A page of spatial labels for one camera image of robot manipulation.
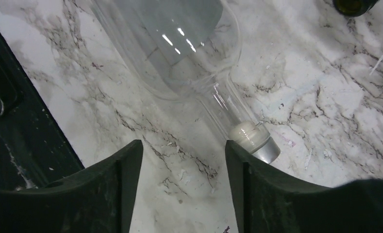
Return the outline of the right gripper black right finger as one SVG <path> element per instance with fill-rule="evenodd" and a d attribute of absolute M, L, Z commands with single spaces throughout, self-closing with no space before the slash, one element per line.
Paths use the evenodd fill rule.
<path fill-rule="evenodd" d="M 225 159 L 241 233 L 383 233 L 383 179 L 324 187 L 254 158 L 231 140 Z"/>

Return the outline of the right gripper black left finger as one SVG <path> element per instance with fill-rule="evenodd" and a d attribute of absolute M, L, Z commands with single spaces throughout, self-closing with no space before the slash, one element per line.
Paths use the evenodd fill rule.
<path fill-rule="evenodd" d="M 127 233 L 136 199 L 143 144 L 43 188 L 0 190 L 0 233 Z"/>

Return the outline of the clear bottle silver cap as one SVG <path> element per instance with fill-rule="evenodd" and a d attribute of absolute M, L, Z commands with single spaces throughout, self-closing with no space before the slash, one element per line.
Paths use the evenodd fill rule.
<path fill-rule="evenodd" d="M 242 41 L 225 0 L 93 0 L 90 8 L 150 92 L 164 100 L 196 99 L 223 139 L 266 163 L 280 155 L 232 81 Z"/>

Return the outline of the green Primitivo wine bottle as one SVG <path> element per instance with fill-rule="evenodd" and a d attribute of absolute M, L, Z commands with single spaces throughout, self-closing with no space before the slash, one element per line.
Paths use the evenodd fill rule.
<path fill-rule="evenodd" d="M 335 10 L 347 17 L 358 17 L 369 11 L 379 0 L 333 0 Z"/>

